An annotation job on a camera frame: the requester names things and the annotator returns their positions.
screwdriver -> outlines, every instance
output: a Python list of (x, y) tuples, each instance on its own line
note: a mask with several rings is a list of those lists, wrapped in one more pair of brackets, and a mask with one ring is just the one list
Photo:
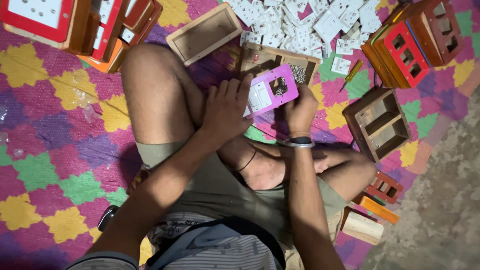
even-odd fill
[(340, 89), (339, 93), (342, 92), (342, 90), (345, 88), (347, 83), (351, 82), (353, 79), (353, 76), (357, 74), (361, 66), (363, 65), (363, 60), (358, 60), (358, 62), (353, 66), (352, 71), (348, 74), (348, 76), (345, 78), (345, 83), (342, 86), (342, 89)]

metal bangle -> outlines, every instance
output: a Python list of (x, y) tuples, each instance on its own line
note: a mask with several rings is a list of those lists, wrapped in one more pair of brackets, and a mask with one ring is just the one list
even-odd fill
[(288, 146), (288, 147), (299, 147), (299, 148), (312, 148), (315, 146), (315, 143), (314, 142), (311, 142), (309, 144), (296, 144), (296, 143), (292, 143), (290, 142), (289, 140), (280, 140), (278, 141), (279, 144), (281, 145), (285, 145), (285, 146)]

floor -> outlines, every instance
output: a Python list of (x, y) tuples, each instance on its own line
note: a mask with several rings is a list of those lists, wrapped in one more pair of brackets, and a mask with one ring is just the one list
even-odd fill
[(407, 191), (364, 270), (480, 270), (480, 87)]

olive green shorts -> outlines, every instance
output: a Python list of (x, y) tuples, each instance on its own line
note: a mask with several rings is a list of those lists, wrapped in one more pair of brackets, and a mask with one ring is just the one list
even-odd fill
[[(143, 162), (153, 168), (180, 149), (185, 142), (159, 145), (137, 143)], [(327, 218), (347, 204), (325, 181), (317, 177)], [(220, 161), (217, 154), (197, 170), (170, 212), (191, 212), (211, 218), (238, 216), (269, 231), (278, 241), (292, 247), (288, 217), (288, 185), (253, 191), (243, 186)]]

hand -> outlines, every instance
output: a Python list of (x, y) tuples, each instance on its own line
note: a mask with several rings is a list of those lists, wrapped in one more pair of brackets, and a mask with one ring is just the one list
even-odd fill
[(290, 138), (310, 137), (310, 126), (315, 118), (318, 101), (306, 85), (298, 87), (299, 97), (285, 105)]
[(201, 129), (207, 131), (221, 147), (235, 136), (245, 133), (253, 119), (243, 119), (247, 107), (248, 93), (253, 75), (239, 80), (223, 81), (219, 88), (210, 87), (206, 102), (204, 123)]

